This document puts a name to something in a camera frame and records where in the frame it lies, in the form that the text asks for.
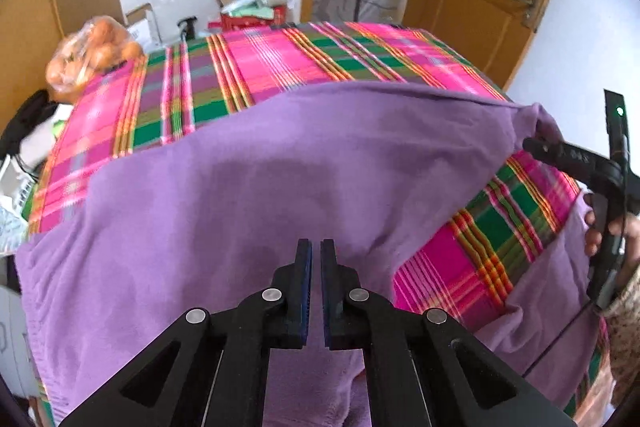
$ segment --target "door handle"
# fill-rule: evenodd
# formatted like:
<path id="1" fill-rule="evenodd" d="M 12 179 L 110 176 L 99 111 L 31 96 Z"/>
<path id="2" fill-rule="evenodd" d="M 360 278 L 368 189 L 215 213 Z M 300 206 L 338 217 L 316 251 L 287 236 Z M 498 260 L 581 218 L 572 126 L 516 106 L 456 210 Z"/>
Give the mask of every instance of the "door handle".
<path id="1" fill-rule="evenodd" d="M 525 26 L 528 26 L 526 23 L 533 16 L 533 13 L 535 12 L 536 8 L 538 7 L 538 2 L 540 0 L 512 0 L 512 1 L 519 2 L 521 4 L 524 4 L 527 7 L 527 9 L 525 10 L 525 12 L 522 15 L 522 22 L 525 24 Z"/>

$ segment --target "plastic bag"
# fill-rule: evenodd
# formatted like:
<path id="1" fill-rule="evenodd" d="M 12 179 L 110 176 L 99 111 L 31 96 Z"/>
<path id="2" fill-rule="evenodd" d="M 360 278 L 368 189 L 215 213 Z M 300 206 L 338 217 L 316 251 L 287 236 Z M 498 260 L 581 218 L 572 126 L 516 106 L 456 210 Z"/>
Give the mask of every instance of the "plastic bag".
<path id="1" fill-rule="evenodd" d="M 254 4 L 255 0 L 235 0 L 220 9 L 220 13 L 229 14 L 246 6 Z"/>
<path id="2" fill-rule="evenodd" d="M 94 74 L 142 55 L 142 46 L 124 26 L 109 16 L 94 17 L 60 42 L 47 65 L 46 79 L 56 91 L 72 92 Z"/>
<path id="3" fill-rule="evenodd" d="M 27 222 L 0 205 L 0 257 L 14 253 L 25 241 Z"/>

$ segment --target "purple cloth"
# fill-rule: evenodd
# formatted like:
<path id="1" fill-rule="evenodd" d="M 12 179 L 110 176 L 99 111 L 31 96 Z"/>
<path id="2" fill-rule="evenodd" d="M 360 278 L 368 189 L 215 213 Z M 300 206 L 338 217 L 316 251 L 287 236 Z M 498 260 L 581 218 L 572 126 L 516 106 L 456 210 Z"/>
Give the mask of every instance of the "purple cloth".
<path id="1" fill-rule="evenodd" d="M 56 416 L 78 406 L 186 309 L 228 309 L 266 287 L 274 269 L 292 261 L 300 237 L 316 247 L 334 238 L 338 261 L 390 298 L 398 267 L 536 127 L 559 136 L 539 105 L 422 85 L 325 84 L 109 163 L 92 177 L 76 216 L 16 255 L 33 355 Z M 265 425 L 369 421 L 362 387 L 352 385 L 362 354 L 323 347 L 317 261 L 308 346 L 272 351 Z M 578 289 L 564 281 L 582 277 L 586 260 L 579 261 L 548 279 L 555 303 L 575 300 Z M 538 302 L 522 296 L 525 318 Z M 569 311 L 557 311 L 543 331 L 568 319 Z M 516 317 L 505 328 L 519 333 L 526 322 Z M 558 373 L 588 364 L 594 325 L 575 329 L 584 349 L 559 345 Z M 503 332 L 485 341 L 509 346 Z M 521 364 L 518 356 L 512 363 Z"/>

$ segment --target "bag of oranges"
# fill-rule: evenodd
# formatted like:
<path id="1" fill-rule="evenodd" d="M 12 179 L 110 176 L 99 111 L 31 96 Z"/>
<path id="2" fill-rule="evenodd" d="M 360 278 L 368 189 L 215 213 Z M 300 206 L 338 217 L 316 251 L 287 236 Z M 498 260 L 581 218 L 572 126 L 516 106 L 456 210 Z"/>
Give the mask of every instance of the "bag of oranges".
<path id="1" fill-rule="evenodd" d="M 60 42 L 47 65 L 47 82 L 58 92 L 75 92 L 94 74 L 142 55 L 142 46 L 116 20 L 94 17 Z"/>

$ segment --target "red box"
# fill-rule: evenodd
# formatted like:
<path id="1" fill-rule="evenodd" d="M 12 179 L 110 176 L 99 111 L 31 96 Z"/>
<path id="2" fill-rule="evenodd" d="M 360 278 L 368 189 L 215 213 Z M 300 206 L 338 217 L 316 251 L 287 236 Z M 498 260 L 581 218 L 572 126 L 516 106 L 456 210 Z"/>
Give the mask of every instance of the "red box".
<path id="1" fill-rule="evenodd" d="M 285 22 L 287 22 L 286 6 L 276 6 L 273 11 L 273 19 L 259 19 L 258 17 L 230 17 L 229 15 L 225 15 L 222 13 L 220 14 L 222 31 L 230 32 L 235 30 L 244 30 L 246 28 L 255 28 L 257 26 L 284 24 Z"/>

